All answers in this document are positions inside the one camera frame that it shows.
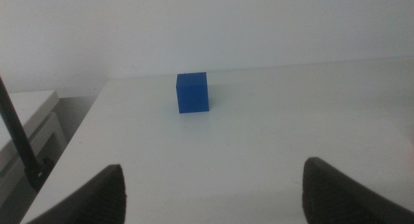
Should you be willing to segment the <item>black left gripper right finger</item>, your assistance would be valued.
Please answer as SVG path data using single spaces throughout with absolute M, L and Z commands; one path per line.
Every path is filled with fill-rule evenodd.
M 318 157 L 305 161 L 302 209 L 308 223 L 413 223 L 413 212 Z

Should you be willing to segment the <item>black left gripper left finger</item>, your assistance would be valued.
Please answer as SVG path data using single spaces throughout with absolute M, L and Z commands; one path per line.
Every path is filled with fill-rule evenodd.
M 30 224 L 123 224 L 126 192 L 122 167 L 110 164 Z

